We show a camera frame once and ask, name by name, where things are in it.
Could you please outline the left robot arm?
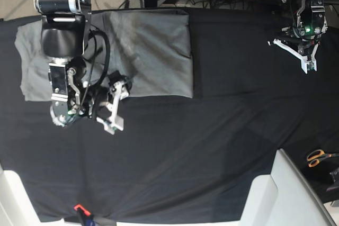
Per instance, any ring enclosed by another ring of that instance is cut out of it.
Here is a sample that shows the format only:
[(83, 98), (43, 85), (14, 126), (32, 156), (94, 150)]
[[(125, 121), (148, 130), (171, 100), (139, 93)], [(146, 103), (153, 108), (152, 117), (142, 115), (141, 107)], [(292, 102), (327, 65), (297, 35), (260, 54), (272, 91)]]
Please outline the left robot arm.
[(310, 55), (327, 32), (325, 0), (285, 0), (290, 25), (282, 28), (268, 45), (288, 47), (302, 56)]

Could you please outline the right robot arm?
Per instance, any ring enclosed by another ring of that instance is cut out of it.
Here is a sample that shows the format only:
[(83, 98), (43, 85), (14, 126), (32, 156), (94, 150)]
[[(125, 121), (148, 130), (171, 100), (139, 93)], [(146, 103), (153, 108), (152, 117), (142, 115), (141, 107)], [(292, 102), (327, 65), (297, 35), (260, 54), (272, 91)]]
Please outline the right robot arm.
[[(123, 130), (119, 102), (129, 96), (126, 76), (109, 74), (111, 47), (105, 32), (91, 25), (91, 0), (34, 0), (42, 16), (41, 49), (49, 57), (52, 87), (50, 115), (55, 125), (70, 126), (81, 117), (103, 125), (105, 131)], [(89, 40), (102, 38), (103, 70), (91, 80), (95, 57), (85, 60)]]

